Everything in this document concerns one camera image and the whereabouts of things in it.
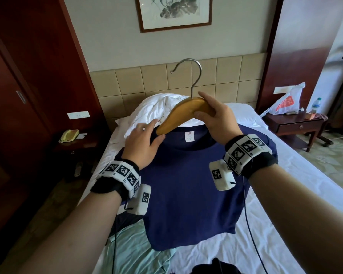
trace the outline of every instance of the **white bedsheet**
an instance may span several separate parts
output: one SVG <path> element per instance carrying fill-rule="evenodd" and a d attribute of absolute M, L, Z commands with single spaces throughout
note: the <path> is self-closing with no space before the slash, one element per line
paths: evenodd
<path fill-rule="evenodd" d="M 252 129 L 268 135 L 276 143 L 280 166 L 343 212 L 342 188 L 269 130 L 261 127 L 252 127 Z M 89 193 L 95 182 L 95 177 L 122 147 L 123 143 L 108 144 L 81 200 Z M 249 190 L 246 202 L 249 225 L 268 273 L 304 273 L 270 222 L 252 189 Z M 99 258 L 94 274 L 99 273 L 102 256 Z M 236 265 L 242 273 L 264 273 L 249 235 L 244 211 L 236 224 L 235 235 L 223 233 L 196 245 L 179 247 L 171 260 L 169 273 L 190 273 L 195 265 L 211 263 L 215 257 L 223 262 Z"/>

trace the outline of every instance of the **plastic bag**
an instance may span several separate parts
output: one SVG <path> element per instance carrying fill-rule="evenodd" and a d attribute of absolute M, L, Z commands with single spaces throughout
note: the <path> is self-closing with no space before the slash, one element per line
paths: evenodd
<path fill-rule="evenodd" d="M 300 97 L 302 89 L 306 86 L 305 82 L 295 85 L 290 92 L 278 99 L 269 109 L 263 112 L 260 117 L 270 114 L 285 114 L 286 112 L 298 111 L 300 109 Z"/>

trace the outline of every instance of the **light blue cloth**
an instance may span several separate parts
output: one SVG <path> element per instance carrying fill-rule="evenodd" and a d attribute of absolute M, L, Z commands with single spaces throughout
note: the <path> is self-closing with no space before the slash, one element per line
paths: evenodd
<path fill-rule="evenodd" d="M 168 272 L 170 259 L 176 248 L 155 251 L 146 236 L 144 221 L 130 225 L 117 233 L 115 251 L 115 274 L 164 274 Z M 114 235 L 108 239 L 103 274 L 112 273 Z"/>

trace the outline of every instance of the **metal hanger hook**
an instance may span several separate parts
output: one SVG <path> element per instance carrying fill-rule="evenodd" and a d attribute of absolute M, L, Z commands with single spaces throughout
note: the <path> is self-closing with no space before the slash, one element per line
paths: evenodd
<path fill-rule="evenodd" d="M 198 65 L 198 67 L 199 67 L 199 76 L 198 76 L 197 80 L 194 82 L 194 84 L 191 87 L 191 98 L 193 99 L 193 87 L 196 85 L 196 83 L 199 81 L 199 79 L 201 78 L 201 75 L 202 75 L 202 66 L 201 66 L 201 64 L 197 60 L 195 60 L 195 59 L 185 58 L 185 59 L 182 59 L 180 62 L 178 62 L 177 65 L 175 65 L 174 69 L 172 71 L 170 71 L 170 73 L 173 74 L 175 72 L 175 70 L 177 70 L 179 64 L 181 64 L 182 62 L 185 62 L 185 61 L 194 61 Z"/>

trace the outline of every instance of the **wooden hanger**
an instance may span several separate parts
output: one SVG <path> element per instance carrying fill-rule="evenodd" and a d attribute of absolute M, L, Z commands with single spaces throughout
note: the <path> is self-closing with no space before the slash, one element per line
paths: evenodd
<path fill-rule="evenodd" d="M 191 87 L 191 97 L 179 102 L 171 110 L 165 121 L 156 129 L 157 135 L 167 134 L 178 126 L 182 125 L 184 122 L 191 120 L 195 111 L 203 111 L 211 116 L 215 116 L 216 114 L 215 110 L 203 98 L 193 98 L 193 87 L 196 85 L 202 75 L 202 66 L 198 61 L 192 58 L 183 59 L 178 62 L 177 65 L 175 65 L 174 70 L 170 71 L 170 73 L 175 72 L 179 64 L 185 61 L 194 61 L 196 64 L 198 64 L 199 77 Z"/>

